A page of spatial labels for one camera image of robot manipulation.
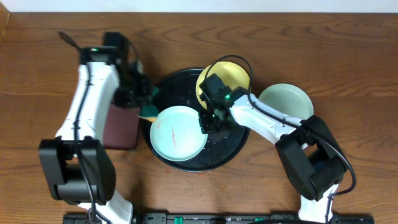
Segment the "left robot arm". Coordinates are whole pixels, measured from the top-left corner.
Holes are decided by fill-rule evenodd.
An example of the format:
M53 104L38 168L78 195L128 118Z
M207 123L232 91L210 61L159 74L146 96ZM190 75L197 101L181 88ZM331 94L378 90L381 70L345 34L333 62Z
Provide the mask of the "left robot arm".
M102 45L79 47L64 31L59 36L79 53L78 84L70 109L53 139L43 139L39 158L53 199L86 209L75 223L133 223L133 204L116 190L116 170L103 144L110 105L157 114L158 88L144 74L141 59L129 61L133 43L106 32Z

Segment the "light green plate front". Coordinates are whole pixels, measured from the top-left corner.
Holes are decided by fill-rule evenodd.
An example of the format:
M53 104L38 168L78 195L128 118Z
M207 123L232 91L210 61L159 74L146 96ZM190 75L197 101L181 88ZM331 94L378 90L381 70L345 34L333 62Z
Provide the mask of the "light green plate front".
M187 161L197 156L207 143L198 111L187 106L172 106L159 113L150 127L150 142L163 159Z

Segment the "light green plate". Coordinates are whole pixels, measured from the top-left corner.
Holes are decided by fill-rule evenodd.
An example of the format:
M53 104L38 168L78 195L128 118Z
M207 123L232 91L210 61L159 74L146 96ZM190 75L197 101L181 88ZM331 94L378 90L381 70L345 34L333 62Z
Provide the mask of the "light green plate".
M150 142L163 159L187 161L197 156L207 143L198 111L187 106L172 106L159 113L150 127Z
M289 116L308 119L314 115L309 96L299 87L280 83L266 88L259 101Z

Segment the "yellow plate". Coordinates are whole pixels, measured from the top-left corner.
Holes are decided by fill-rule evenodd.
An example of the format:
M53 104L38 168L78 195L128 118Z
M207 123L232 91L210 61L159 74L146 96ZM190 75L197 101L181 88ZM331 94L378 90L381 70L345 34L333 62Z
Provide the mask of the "yellow plate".
M202 90L200 89L200 84L204 81L205 75L207 71L209 70L210 66L207 66L199 75L197 79L197 83L195 86L195 91L197 95L198 102L201 104L201 106L206 109L206 103L204 100L200 98L200 95L202 94ZM212 74L216 74L218 77L221 78L223 83L226 86L229 86L232 90L235 89L236 87L243 87L245 89L248 89L249 86L249 75L241 67L240 65L233 63L233 62L218 62L216 63L209 71L208 76L211 76Z

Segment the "green yellow sponge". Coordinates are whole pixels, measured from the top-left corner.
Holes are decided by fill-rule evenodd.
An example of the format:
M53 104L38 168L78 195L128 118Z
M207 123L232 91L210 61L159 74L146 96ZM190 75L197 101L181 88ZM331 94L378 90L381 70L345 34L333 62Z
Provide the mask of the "green yellow sponge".
M146 101L143 103L141 106L141 110L138 113L138 117L144 120L147 120L151 123L155 122L157 120L157 117L159 115L159 110L157 107L153 104L153 99L158 94L159 89L152 85L150 88L150 93L149 96L146 98Z

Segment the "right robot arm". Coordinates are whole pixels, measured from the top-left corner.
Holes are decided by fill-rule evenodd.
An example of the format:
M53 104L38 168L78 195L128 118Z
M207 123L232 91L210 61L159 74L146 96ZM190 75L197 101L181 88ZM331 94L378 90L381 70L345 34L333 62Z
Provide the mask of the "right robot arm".
M199 100L206 104L200 113L203 133L231 126L244 126L273 143L285 173L301 195L300 220L330 223L338 184L353 168L318 116L292 117L260 102L243 87L202 88Z

